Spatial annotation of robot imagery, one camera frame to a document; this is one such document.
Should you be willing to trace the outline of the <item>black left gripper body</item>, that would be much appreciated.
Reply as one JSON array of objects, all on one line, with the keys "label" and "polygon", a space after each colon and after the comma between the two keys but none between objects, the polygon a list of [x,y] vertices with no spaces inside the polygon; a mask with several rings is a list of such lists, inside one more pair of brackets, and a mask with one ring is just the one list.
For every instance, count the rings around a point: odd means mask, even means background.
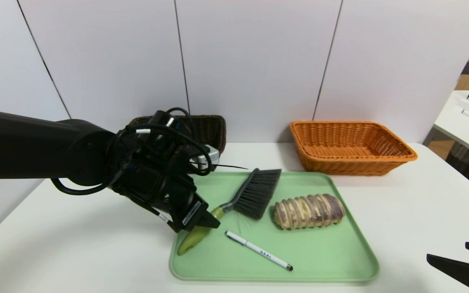
[{"label": "black left gripper body", "polygon": [[135,199],[143,208],[162,219],[174,232],[190,231],[207,213],[208,204],[185,171],[162,174],[151,168],[135,172]]}]

